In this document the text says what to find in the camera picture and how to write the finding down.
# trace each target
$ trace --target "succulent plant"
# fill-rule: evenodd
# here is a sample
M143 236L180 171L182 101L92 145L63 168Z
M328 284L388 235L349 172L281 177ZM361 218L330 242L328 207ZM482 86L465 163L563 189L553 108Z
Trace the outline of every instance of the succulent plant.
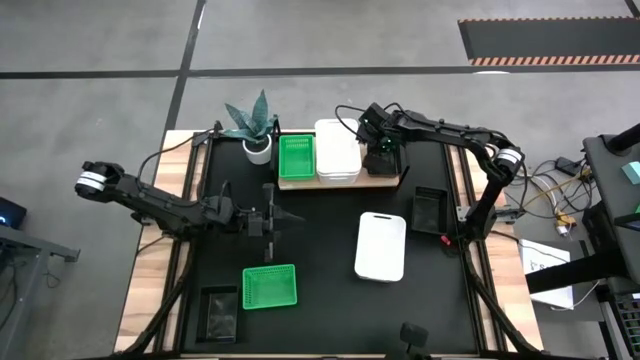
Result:
M227 129L222 132L224 136L243 139L258 144L267 138L273 130L273 123L278 115L269 118L269 105L264 90L253 105L251 115L248 112L238 110L236 107L224 104L231 119L238 125L237 129Z

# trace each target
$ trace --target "wooden table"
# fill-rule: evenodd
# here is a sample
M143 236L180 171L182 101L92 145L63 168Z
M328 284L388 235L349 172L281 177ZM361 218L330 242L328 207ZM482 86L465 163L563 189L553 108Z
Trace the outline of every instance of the wooden table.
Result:
M163 149L173 147L180 142L186 140L193 135L194 130L174 130L167 132ZM174 151L164 153L160 157L158 171L156 174L155 186L164 191L170 192L177 196L182 194L182 187L187 169L187 161L191 149L190 142L177 148ZM198 182L202 163L204 159L204 147L201 147L198 153L198 161L196 165L196 173L194 176L194 184L192 186L192 198L195 198L196 183ZM461 173L461 166L457 149L451 147L452 159L455 169L455 178L461 205L468 204L469 194L464 191L464 182ZM487 180L484 172L480 170L475 158L469 154L469 168L471 170L472 183L475 190L476 198L479 198L484 190ZM504 196L500 196L497 205L506 204ZM499 230L508 234L513 234L513 227L505 224L496 224L495 230ZM161 236L159 229L154 226L148 226L142 231L139 246L159 238ZM147 326L153 314L158 310L164 289L165 279L167 276L167 267L169 256L171 253L171 239L164 239L157 244L149 247L141 253L135 260L131 282L129 284L129 292L120 322L115 351L126 349L138 337L138 334ZM183 244L181 251L181 259L184 260L186 255ZM505 311L509 319L516 328L533 346L542 349L542 340L538 330L533 305L529 297L529 289L527 287L524 271L520 263L517 244L500 235L491 234L486 240L487 251L489 254L489 262L493 275L494 285L498 297L498 302ZM478 259L477 249L472 247L474 262ZM179 269L182 268L184 261L179 263ZM490 349L495 349L495 338L492 329L491 315L488 309L481 303L481 313L484 323L487 342ZM178 304L174 306L167 323L167 332L164 341L164 347L169 350L173 344Z

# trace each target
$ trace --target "yellow hazard stripe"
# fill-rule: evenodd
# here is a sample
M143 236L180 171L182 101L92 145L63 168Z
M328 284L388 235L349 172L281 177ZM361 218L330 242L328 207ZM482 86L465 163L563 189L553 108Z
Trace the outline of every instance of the yellow hazard stripe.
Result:
M469 59L469 63L475 66L637 64L640 55L480 57Z
M569 16L569 17L547 17L547 18L493 18L493 19L459 19L458 23L465 22L488 22L488 21L565 21L565 20L610 20L610 19L633 19L640 20L640 17L633 16Z

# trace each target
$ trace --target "potted plant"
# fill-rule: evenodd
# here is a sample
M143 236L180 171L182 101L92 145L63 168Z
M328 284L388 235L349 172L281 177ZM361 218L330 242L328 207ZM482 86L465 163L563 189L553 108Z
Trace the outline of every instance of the potted plant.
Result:
M224 104L231 119L238 125L238 129L224 130L227 137L242 139L242 147L249 161L256 165L263 165L271 160L271 130L278 115L269 118L269 106L264 90L253 105L253 112L238 110L234 106Z

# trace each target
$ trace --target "white pot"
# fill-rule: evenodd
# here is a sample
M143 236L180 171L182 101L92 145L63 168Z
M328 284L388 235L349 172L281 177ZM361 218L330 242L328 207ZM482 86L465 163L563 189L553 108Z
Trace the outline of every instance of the white pot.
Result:
M269 144L264 150L257 153L247 149L247 141L242 140L242 148L244 149L245 154L247 154L249 161L256 165L264 165L271 160L271 135L267 135L267 138L269 139Z

